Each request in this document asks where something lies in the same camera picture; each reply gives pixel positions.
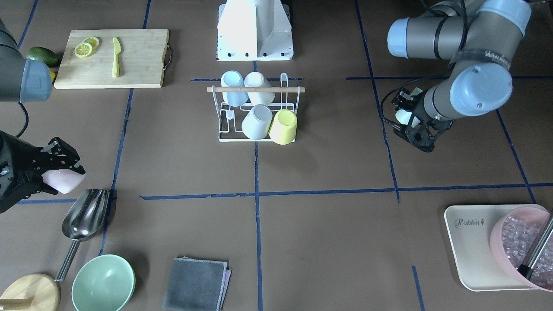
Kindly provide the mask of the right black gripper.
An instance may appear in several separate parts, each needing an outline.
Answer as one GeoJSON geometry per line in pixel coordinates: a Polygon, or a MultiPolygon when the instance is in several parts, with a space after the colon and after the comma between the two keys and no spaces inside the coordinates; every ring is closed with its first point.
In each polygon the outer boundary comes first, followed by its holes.
{"type": "Polygon", "coordinates": [[[38,148],[2,131],[0,212],[42,190],[43,178],[36,171],[69,169],[83,175],[85,169],[79,161],[75,148],[57,136],[47,146],[38,148]]]}

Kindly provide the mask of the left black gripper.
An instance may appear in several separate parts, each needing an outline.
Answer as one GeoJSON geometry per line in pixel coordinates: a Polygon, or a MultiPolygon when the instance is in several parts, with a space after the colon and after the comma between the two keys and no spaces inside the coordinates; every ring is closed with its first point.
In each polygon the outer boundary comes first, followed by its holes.
{"type": "Polygon", "coordinates": [[[437,138],[451,128],[454,120],[439,120],[429,116],[424,109],[423,99],[419,98],[421,93],[422,90],[419,87],[415,87],[412,92],[405,87],[398,90],[392,100],[395,111],[410,113],[410,115],[407,116],[407,124],[392,121],[391,126],[400,138],[417,149],[430,153],[435,148],[437,138]]]}

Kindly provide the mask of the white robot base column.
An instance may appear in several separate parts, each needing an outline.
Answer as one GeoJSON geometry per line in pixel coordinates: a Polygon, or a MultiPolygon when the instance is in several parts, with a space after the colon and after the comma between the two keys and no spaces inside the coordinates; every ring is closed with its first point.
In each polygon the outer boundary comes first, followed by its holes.
{"type": "Polygon", "coordinates": [[[294,57],[292,10],[280,0],[228,0],[219,6],[218,61],[288,61],[294,57]]]}

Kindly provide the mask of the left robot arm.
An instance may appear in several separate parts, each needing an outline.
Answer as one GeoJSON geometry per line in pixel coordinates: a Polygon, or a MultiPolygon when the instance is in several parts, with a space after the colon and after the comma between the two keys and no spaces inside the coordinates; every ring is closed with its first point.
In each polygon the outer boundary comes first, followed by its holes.
{"type": "Polygon", "coordinates": [[[513,92],[512,59],[531,17],[526,0],[457,0],[396,20],[387,35],[391,55],[449,61],[450,77],[421,90],[393,90],[394,133],[424,152],[454,122],[503,106],[513,92]]]}

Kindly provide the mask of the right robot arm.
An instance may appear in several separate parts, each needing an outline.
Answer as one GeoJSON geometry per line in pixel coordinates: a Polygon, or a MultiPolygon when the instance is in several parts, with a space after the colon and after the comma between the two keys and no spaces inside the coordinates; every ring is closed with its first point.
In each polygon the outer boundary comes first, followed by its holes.
{"type": "MultiPolygon", "coordinates": [[[[1,101],[45,101],[51,95],[52,83],[47,65],[26,59],[4,23],[1,29],[1,101]]],[[[49,171],[73,171],[85,175],[80,156],[71,145],[55,137],[44,148],[6,132],[0,134],[1,212],[37,193],[56,195],[59,191],[44,181],[49,171]]]]}

